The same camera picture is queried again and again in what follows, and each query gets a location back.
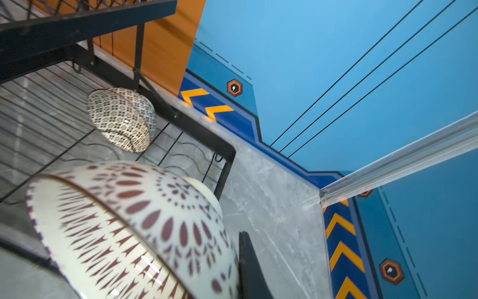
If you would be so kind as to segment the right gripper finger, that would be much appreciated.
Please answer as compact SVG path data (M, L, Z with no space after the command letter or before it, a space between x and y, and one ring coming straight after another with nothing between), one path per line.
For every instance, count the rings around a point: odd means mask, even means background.
M239 234L239 273L241 299L273 299L247 232Z

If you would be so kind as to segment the brown floral patterned bowl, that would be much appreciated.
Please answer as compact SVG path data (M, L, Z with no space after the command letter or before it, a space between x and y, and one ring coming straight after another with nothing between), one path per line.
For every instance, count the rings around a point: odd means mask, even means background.
M156 111L144 95L127 88L96 89L88 94L87 111L102 135L116 147L146 151L156 131Z

